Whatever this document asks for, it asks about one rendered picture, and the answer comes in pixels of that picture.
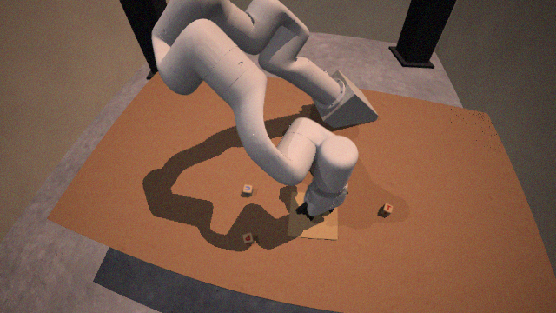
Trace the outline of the orange flat mat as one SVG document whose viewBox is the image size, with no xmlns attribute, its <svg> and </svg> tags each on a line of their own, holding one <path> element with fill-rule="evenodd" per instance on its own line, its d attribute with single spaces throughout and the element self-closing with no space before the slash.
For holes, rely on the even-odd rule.
<svg viewBox="0 0 556 313">
<path fill-rule="evenodd" d="M 296 209 L 304 202 L 304 192 L 291 192 L 290 212 L 288 221 L 288 236 L 338 240 L 338 211 L 326 211 L 325 215 L 316 217 L 310 221 L 306 215 L 298 215 Z"/>
</svg>

